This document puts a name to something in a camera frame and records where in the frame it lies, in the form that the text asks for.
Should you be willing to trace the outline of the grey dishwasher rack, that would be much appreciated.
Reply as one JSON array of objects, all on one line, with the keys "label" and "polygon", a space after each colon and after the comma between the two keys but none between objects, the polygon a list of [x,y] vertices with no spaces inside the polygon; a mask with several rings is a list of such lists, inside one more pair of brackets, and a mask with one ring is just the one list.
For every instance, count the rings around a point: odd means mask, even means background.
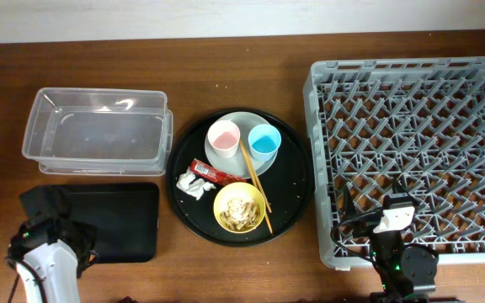
[{"label": "grey dishwasher rack", "polygon": [[370,248],[333,232],[344,185],[366,212],[394,180],[419,202],[406,242],[443,264],[485,263],[485,56],[318,61],[303,97],[326,266],[362,267]]}]

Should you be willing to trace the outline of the clear plastic bin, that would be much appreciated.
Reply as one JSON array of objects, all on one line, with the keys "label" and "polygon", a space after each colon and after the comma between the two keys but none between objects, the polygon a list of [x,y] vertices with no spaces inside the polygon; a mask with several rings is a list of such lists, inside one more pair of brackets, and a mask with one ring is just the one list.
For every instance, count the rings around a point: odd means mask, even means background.
[{"label": "clear plastic bin", "polygon": [[173,113],[162,91],[42,88],[22,154],[60,175],[162,176],[173,143]]}]

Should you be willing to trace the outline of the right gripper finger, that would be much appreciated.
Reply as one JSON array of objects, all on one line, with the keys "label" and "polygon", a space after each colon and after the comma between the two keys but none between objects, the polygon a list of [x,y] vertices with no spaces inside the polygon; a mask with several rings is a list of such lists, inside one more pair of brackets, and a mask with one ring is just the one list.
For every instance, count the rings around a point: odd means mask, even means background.
[{"label": "right gripper finger", "polygon": [[353,197],[350,193],[350,187],[345,184],[343,187],[343,218],[351,219],[357,216],[357,210],[354,206]]},{"label": "right gripper finger", "polygon": [[414,200],[414,197],[399,183],[398,180],[392,182],[391,198],[394,200]]}]

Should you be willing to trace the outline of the grey ceramic plate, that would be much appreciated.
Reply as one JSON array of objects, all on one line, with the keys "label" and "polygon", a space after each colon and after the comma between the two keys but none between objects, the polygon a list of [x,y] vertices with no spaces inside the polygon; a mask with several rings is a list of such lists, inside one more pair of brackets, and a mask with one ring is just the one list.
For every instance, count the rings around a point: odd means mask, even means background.
[{"label": "grey ceramic plate", "polygon": [[[262,116],[250,112],[238,111],[230,114],[224,114],[216,121],[229,120],[239,128],[241,132],[241,140],[244,140],[247,152],[250,152],[250,143],[248,142],[248,135],[251,129],[257,125],[269,125],[269,122]],[[244,161],[244,156],[240,149],[237,149],[236,154],[230,158],[222,158],[218,156],[207,139],[205,139],[205,154],[210,165],[224,173],[230,173],[240,178],[250,178],[247,164]],[[268,161],[260,161],[250,155],[253,167],[258,175],[266,172],[274,163],[277,157],[277,152],[273,153]]]}]

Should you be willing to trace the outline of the round black serving tray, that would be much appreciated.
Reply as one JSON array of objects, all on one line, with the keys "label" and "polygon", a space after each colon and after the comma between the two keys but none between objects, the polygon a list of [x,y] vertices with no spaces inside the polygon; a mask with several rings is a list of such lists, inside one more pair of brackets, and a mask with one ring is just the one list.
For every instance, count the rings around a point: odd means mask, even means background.
[{"label": "round black serving tray", "polygon": [[244,112],[245,108],[217,111],[193,123],[172,149],[166,171],[166,190],[177,217],[196,235],[227,247],[251,247],[270,242],[290,230],[300,219],[315,189],[312,159],[305,142],[283,120],[257,109],[247,109],[279,129],[282,142],[272,166],[259,175],[272,213],[272,228],[265,223],[255,230],[236,234],[222,228],[213,213],[213,202],[220,186],[204,193],[201,199],[185,194],[176,187],[179,176],[193,160],[204,162],[205,135],[209,127],[226,114]]}]

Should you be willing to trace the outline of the pink cup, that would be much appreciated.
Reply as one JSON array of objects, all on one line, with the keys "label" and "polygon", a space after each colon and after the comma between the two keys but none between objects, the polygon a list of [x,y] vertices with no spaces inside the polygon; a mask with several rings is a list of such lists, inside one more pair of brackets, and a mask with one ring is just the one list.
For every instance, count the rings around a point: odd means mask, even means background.
[{"label": "pink cup", "polygon": [[207,140],[217,156],[233,157],[238,149],[241,133],[238,126],[230,120],[219,120],[207,132]]}]

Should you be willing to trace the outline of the white tissue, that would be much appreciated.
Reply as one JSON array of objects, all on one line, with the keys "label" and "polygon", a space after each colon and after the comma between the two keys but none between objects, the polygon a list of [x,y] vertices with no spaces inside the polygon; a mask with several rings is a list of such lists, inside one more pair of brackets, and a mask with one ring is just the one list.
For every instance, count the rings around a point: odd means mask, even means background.
[{"label": "white tissue", "polygon": [[205,192],[216,189],[216,186],[213,183],[198,178],[189,169],[179,176],[176,187],[185,194],[194,197],[196,200],[200,200]]}]

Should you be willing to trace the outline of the food scraps with rice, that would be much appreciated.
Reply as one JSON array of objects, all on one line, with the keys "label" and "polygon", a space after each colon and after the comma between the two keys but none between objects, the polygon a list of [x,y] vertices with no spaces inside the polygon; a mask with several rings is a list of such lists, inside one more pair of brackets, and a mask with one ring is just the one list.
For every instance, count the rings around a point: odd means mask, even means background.
[{"label": "food scraps with rice", "polygon": [[230,199],[219,214],[221,224],[229,231],[248,231],[254,228],[261,216],[258,203],[253,199]]}]

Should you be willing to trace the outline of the red snack wrapper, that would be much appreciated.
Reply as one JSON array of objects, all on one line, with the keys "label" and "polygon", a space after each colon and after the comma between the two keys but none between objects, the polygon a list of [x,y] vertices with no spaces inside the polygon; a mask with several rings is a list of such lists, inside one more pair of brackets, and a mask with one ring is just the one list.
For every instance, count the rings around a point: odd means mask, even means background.
[{"label": "red snack wrapper", "polygon": [[217,183],[222,186],[226,186],[231,183],[246,183],[244,178],[240,178],[230,173],[224,173],[197,159],[192,161],[189,166],[189,170],[192,173],[211,181],[212,183]]}]

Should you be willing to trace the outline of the blue cup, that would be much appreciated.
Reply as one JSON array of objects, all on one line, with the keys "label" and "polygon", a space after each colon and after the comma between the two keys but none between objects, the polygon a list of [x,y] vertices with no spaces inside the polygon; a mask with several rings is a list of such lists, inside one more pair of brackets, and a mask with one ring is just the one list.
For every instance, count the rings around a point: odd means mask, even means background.
[{"label": "blue cup", "polygon": [[254,126],[248,135],[250,153],[261,162],[270,160],[281,145],[281,134],[277,128],[268,124]]}]

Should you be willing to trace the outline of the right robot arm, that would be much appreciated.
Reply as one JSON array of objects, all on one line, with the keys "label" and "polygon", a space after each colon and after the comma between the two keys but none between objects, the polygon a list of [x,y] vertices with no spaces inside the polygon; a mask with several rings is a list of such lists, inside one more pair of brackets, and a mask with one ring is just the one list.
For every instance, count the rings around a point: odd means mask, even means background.
[{"label": "right robot arm", "polygon": [[402,239],[402,232],[412,223],[419,202],[402,187],[392,182],[392,193],[375,210],[358,213],[349,188],[343,188],[344,208],[340,227],[352,230],[354,237],[370,242],[370,262],[379,274],[381,292],[370,294],[371,302],[428,302],[435,291],[439,254],[431,247]]}]

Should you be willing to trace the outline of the wooden chopstick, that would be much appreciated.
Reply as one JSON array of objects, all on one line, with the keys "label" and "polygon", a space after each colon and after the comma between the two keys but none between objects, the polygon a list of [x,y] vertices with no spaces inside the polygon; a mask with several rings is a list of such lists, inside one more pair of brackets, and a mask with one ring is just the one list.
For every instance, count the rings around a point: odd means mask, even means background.
[{"label": "wooden chopstick", "polygon": [[265,207],[266,207],[267,211],[269,213],[271,213],[272,210],[271,210],[269,201],[267,200],[267,197],[266,197],[266,194],[264,192],[264,189],[263,189],[263,187],[262,187],[262,185],[260,183],[260,180],[258,178],[258,175],[257,175],[257,173],[256,173],[256,171],[255,171],[255,169],[253,167],[253,164],[252,164],[252,161],[251,161],[251,157],[248,155],[247,149],[246,149],[245,145],[243,144],[243,142],[240,141],[239,144],[240,144],[240,148],[241,148],[242,154],[244,156],[245,162],[247,164],[248,171],[250,173],[252,182],[259,189],[259,191],[261,192],[261,194],[263,195],[264,201],[265,201]]},{"label": "wooden chopstick", "polygon": [[262,194],[262,196],[264,198],[264,206],[265,206],[264,219],[266,220],[266,223],[267,223],[267,226],[269,228],[270,234],[273,234],[273,228],[272,228],[272,225],[271,225],[271,222],[270,222],[270,219],[269,219],[269,213],[272,212],[271,207],[269,205],[269,201],[268,201],[267,196],[266,196],[266,194],[264,192],[264,189],[263,189],[263,187],[262,187],[262,185],[260,183],[260,180],[258,178],[258,175],[256,174],[256,171],[255,171],[255,169],[253,167],[252,161],[250,159],[250,156],[248,155],[248,152],[246,150],[246,147],[245,147],[245,145],[243,144],[242,141],[239,141],[239,146],[240,146],[240,149],[242,151],[242,154],[243,154],[245,163],[247,164],[248,171],[250,173],[250,178],[252,180],[252,183],[260,191],[260,193]]}]

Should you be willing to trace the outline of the yellow bowl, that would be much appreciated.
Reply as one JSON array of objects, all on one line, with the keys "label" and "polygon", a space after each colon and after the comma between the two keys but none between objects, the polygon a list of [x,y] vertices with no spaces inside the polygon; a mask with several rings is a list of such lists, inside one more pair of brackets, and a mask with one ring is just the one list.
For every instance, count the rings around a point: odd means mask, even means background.
[{"label": "yellow bowl", "polygon": [[[239,198],[244,200],[253,199],[256,203],[258,203],[261,216],[259,218],[258,224],[254,228],[248,231],[237,232],[237,231],[229,231],[226,227],[224,227],[221,224],[219,214],[226,208],[227,202],[230,199],[234,199],[234,198]],[[216,218],[216,221],[225,230],[235,234],[248,233],[255,230],[264,220],[264,212],[265,212],[264,198],[260,193],[260,191],[257,188],[255,188],[252,184],[231,183],[223,187],[216,195],[213,203],[213,212],[214,212],[214,217]]]}]

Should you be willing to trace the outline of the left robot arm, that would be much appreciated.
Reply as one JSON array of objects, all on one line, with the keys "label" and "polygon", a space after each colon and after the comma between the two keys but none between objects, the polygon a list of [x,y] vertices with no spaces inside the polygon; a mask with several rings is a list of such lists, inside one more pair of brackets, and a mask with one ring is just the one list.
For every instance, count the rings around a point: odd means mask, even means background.
[{"label": "left robot arm", "polygon": [[10,240],[8,266],[28,302],[79,302],[77,280],[99,258],[96,227],[59,215],[37,213]]}]

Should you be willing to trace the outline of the black rectangular waste tray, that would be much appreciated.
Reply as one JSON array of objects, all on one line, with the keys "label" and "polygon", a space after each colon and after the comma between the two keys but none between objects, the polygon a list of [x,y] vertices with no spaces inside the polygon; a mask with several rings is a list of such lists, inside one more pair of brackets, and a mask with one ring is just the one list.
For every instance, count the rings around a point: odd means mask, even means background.
[{"label": "black rectangular waste tray", "polygon": [[156,255],[159,188],[154,183],[48,184],[19,199],[29,217],[56,210],[95,226],[100,263],[145,263]]}]

